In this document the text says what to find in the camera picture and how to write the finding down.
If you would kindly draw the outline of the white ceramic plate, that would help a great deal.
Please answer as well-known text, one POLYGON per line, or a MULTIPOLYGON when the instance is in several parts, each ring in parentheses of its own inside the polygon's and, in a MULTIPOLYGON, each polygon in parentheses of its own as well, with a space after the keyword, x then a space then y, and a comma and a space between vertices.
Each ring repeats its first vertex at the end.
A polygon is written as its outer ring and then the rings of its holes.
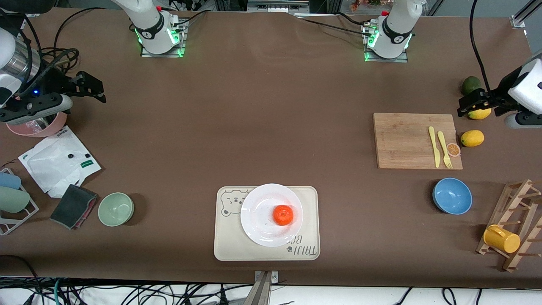
POLYGON ((263 247, 281 247, 299 233, 304 211, 300 198, 291 189, 270 183, 253 189, 241 207, 240 220, 245 234, 263 247), (273 220, 273 209, 279 205, 292 207, 294 220, 290 225, 279 226, 273 220))

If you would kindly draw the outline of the orange toy mandarin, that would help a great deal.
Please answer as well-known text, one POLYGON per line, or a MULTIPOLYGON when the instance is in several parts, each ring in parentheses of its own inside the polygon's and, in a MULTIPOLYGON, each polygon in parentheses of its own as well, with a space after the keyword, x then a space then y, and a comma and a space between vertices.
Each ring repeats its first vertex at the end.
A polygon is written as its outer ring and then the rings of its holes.
POLYGON ((287 205, 279 205, 273 209, 273 220, 279 226, 290 225, 294 220, 294 211, 287 205))

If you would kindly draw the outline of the dark green toy lime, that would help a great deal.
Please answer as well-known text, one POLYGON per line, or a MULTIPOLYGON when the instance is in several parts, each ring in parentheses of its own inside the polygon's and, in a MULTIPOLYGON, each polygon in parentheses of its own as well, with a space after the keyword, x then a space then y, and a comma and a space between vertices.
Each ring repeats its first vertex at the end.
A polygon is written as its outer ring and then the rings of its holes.
POLYGON ((460 92, 463 96, 470 94, 476 89, 481 89, 482 83, 478 77, 469 76, 463 80, 460 92))

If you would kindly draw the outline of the yellow plastic fork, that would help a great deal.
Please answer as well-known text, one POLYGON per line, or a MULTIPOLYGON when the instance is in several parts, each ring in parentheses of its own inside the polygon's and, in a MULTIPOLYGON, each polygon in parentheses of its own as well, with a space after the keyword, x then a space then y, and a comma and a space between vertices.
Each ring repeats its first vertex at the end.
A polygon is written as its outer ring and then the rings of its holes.
POLYGON ((447 149, 447 143, 445 141, 445 135, 442 131, 438 131, 437 136, 439 137, 440 145, 443 151, 443 162, 447 169, 453 169, 453 164, 447 149))

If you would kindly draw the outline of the yellow plastic knife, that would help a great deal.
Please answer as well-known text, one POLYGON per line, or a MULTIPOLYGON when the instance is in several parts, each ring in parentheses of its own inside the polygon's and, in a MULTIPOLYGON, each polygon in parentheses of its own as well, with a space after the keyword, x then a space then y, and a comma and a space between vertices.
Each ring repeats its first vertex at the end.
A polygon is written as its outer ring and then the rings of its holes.
POLYGON ((435 134, 434 127, 429 126, 428 132, 429 132, 429 136, 430 136, 430 140, 432 144, 432 151, 434 153, 435 168, 439 168, 441 164, 441 156, 440 156, 440 151, 436 145, 436 134, 435 134))

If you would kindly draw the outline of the bamboo cutting board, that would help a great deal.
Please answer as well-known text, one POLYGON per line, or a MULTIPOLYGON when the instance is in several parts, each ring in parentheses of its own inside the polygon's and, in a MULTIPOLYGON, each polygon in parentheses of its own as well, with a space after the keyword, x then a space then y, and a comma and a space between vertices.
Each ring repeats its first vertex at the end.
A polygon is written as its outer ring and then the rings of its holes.
POLYGON ((374 113, 372 117, 378 168, 447 170, 437 132, 444 133, 447 144, 457 144, 451 114, 374 113), (429 126, 435 129, 439 168, 435 168, 429 126))

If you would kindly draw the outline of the blue plastic bowl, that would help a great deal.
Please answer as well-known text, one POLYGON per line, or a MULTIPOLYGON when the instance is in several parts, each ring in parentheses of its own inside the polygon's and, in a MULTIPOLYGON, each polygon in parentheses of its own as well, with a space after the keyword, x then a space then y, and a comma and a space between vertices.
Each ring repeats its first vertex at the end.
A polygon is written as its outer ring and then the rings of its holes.
POLYGON ((464 182, 457 178, 446 177, 434 186, 432 200, 440 211, 459 216, 471 209, 473 196, 464 182))

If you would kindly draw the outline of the wooden peg drying rack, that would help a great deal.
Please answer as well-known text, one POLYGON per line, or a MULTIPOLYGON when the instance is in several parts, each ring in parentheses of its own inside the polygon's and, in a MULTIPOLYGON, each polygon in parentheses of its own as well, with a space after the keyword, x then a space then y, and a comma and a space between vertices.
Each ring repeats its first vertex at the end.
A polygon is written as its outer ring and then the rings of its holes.
POLYGON ((542 189, 537 189, 536 184, 527 179, 505 185, 486 226, 498 225, 517 234, 521 239, 519 249, 505 253, 486 245, 483 235, 476 248, 480 255, 501 255, 504 258, 501 270, 506 272, 517 270, 523 258, 542 258, 542 189))

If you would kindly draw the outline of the pale green cup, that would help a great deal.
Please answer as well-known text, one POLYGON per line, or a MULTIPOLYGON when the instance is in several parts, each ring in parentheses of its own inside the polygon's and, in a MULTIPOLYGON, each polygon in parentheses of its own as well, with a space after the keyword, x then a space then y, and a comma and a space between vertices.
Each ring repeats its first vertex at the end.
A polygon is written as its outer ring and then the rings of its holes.
POLYGON ((0 211, 18 213, 25 209, 29 202, 29 193, 0 186, 0 211))

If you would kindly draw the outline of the yellow plastic mug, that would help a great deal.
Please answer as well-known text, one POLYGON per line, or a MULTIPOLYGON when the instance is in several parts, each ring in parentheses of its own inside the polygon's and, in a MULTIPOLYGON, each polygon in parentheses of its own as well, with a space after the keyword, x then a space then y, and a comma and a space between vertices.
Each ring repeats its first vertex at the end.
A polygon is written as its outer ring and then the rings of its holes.
POLYGON ((484 243, 490 247, 494 247, 505 253, 513 253, 519 249, 521 244, 520 237, 499 227, 498 225, 491 225, 483 233, 482 237, 484 243))

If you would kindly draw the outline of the beige bear print tray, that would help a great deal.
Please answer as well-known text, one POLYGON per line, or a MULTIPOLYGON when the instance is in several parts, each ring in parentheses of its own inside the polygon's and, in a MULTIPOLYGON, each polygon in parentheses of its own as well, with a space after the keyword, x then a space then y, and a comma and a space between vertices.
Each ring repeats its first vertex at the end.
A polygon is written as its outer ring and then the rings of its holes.
POLYGON ((313 261, 320 255, 318 193, 312 186, 286 186, 300 198, 304 211, 299 233, 281 247, 263 247, 244 232, 241 207, 257 186, 224 186, 216 195, 214 255, 220 261, 313 261))

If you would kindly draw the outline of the aluminium frame post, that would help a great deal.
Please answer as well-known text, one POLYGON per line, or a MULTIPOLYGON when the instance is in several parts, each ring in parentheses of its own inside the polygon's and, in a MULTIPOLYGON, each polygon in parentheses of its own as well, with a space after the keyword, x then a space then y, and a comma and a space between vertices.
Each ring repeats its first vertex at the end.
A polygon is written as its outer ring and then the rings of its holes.
POLYGON ((529 0, 518 12, 510 17, 513 28, 525 28, 525 21, 539 8, 542 8, 542 0, 529 0))

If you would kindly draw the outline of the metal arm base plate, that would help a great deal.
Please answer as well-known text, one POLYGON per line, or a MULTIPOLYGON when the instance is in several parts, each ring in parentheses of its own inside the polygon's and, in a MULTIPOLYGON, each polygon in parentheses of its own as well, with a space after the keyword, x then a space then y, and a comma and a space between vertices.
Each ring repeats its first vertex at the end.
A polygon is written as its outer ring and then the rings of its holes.
POLYGON ((389 63, 407 63, 407 48, 412 38, 412 33, 408 36, 399 36, 401 42, 395 43, 385 33, 381 32, 377 25, 366 25, 362 28, 363 33, 368 36, 363 38, 364 57, 366 61, 389 62, 389 63))
POLYGON ((178 19, 172 16, 173 22, 164 23, 163 29, 155 34, 154 39, 150 37, 149 32, 137 33, 138 42, 141 45, 141 57, 143 58, 182 58, 185 54, 186 40, 188 38, 188 20, 178 19))

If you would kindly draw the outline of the aluminium frame rail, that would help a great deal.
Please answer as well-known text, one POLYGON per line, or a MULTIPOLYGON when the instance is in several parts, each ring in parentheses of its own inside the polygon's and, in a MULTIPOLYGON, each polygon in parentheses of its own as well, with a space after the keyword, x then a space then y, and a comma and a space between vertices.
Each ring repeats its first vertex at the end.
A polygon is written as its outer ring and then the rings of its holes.
POLYGON ((309 14, 309 0, 246 0, 247 12, 286 12, 309 14))

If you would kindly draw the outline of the metal table bracket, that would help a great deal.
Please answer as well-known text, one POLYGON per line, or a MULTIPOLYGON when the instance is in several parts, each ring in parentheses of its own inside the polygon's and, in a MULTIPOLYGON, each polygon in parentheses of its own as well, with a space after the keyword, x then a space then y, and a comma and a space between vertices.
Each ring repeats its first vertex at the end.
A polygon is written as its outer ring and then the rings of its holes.
POLYGON ((255 283, 243 305, 269 305, 271 286, 277 284, 278 279, 277 271, 255 272, 255 283))

